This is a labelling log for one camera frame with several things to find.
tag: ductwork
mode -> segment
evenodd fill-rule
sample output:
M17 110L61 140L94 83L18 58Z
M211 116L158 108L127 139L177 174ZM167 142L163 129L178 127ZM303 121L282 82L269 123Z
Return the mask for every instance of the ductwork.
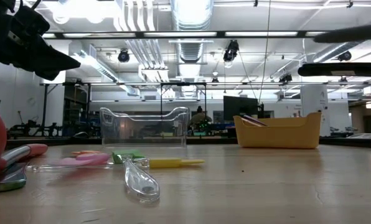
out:
M82 55L81 58L76 59L77 60L83 59L84 60L83 63L91 65L96 71L98 71L98 73L109 78L112 82L125 82L125 80L121 79L119 75L116 74L116 72L110 69L109 66L103 63L101 60L97 59L96 49L92 45L90 45L89 48L86 48L79 40L73 40L69 44L68 54L77 55L77 57L81 57L79 55ZM135 89L131 86L125 85L121 85L120 87L124 91L126 91L129 96L140 95L139 89Z
M124 2L128 4L128 15L127 20L124 14ZM118 6L118 16L113 20L114 27L117 31L137 31L134 23L134 0L115 0ZM153 4L152 0L146 0L147 2L147 26L151 31L155 31L153 22ZM136 0L138 13L137 13L137 25L141 31L145 31L144 25L144 4L143 0ZM144 69L166 69L162 59L161 49L157 45L157 40L126 40L126 45L132 51L137 61L140 63L142 70Z
M353 47L356 47L357 45L362 44L365 42L364 40L361 41L353 41L353 42L347 42L344 44L339 44L339 45L332 45L327 47L321 52L318 52L314 57L313 57L313 62L316 63L321 63L321 62L326 62L340 54L343 54L344 52L352 49Z
M171 0L172 19L175 30L196 31L207 30L213 13L213 0ZM179 56L179 73L182 77L196 78L199 76L200 61L204 52L204 44L180 43L176 46ZM182 88L184 96L193 96L195 93Z

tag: black pipe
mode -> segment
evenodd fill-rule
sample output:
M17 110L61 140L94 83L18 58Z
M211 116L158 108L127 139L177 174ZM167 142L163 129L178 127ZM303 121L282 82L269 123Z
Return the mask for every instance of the black pipe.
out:
M163 96L162 96L162 88L163 88L163 84L161 84L161 119L163 119L163 112L162 112L162 98L163 98Z
M90 124L90 93L92 92L92 85L91 84L88 84L88 90L87 90L87 102L86 102L86 122L87 122L87 126L89 126Z
M42 126L41 130L42 131L42 136L44 136L44 124L46 120L46 107L47 107L47 90L49 89L49 84L45 84L44 86L44 99L43 99L43 119L42 119Z
M207 109L206 109L206 97L207 97L206 84L204 86L205 86L205 119L206 119L206 116L207 116Z

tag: ceiling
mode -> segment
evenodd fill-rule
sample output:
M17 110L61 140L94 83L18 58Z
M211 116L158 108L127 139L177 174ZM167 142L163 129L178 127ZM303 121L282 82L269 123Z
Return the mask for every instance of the ceiling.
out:
M354 6L351 8L346 7L349 4L348 0L272 0L271 5L269 0L259 0L258 7L253 7L254 2L215 0L209 30L332 30L371 24L371 7L368 7L371 6L371 1L369 0L353 0ZM37 8L38 12L50 22L50 32L116 31L112 18L116 12L113 9L114 1L100 1L90 9L94 13L102 13L105 16L104 20L98 24L93 24L85 18L71 18L65 24L57 24L54 22L51 10L55 4L57 4L56 1L45 0ZM172 12L168 10L170 1L155 0L153 4L155 28L158 31L174 30ZM322 6L340 7L318 8ZM137 15L134 13L134 21L136 20ZM128 63L119 63L116 59L120 49L128 48L125 40L77 41L80 41L83 46L93 45L97 49L98 59L123 81L142 81L138 75L139 63L131 52ZM220 82L224 82L224 77L226 82L247 82L248 77L254 82L262 80L277 82L278 77L284 73L284 71L277 71L292 61L294 63L286 67L287 72L292 73L294 81L300 80L296 73L299 62L295 59L303 59L303 55L314 56L328 47L333 47L333 45L314 43L311 39L238 39L240 55L235 58L232 67L225 69L221 58L229 40L212 39L211 41L205 44L200 61L202 64L200 75L195 80L210 82L213 77L212 72L216 71ZM167 39L159 39L158 42L164 63L169 69L168 76L175 80L180 76L176 45L169 43ZM350 49L350 52L352 53L351 61L371 62L371 40ZM82 65L78 69L67 71L67 78L81 78L85 82L101 81L100 73L89 65ZM353 81L356 80L364 81L371 80L371 78L354 78Z

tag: spotlight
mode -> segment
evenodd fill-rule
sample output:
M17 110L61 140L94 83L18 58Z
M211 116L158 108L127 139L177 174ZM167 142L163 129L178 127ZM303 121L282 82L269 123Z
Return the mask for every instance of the spotlight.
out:
M352 53L350 53L349 51L346 51L344 52L343 54L340 54L337 59L342 62L342 61L348 61L350 59L352 59Z
M340 78L339 82L345 83L345 84L340 84L341 86L346 86L347 85L347 79L346 79L346 77Z
M237 40L231 40L227 49L225 50L223 60L224 62L232 62L240 50Z
M118 60L119 62L122 62L122 63L129 62L130 56L128 53L128 49L121 49L121 52L119 53L119 56L118 56Z
M213 77L212 79L212 83L218 83L218 78L217 77Z
M278 82L285 84L290 81L292 81L292 75L290 73L285 73L283 76L279 78Z

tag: table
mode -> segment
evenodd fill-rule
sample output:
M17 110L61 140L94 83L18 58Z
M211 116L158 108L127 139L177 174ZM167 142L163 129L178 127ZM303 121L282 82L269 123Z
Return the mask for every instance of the table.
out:
M46 157L100 148L54 146ZM161 199L150 206L126 196L122 169L28 171L25 188L0 193L0 223L371 223L371 149L197 145L143 152L206 163L151 169Z

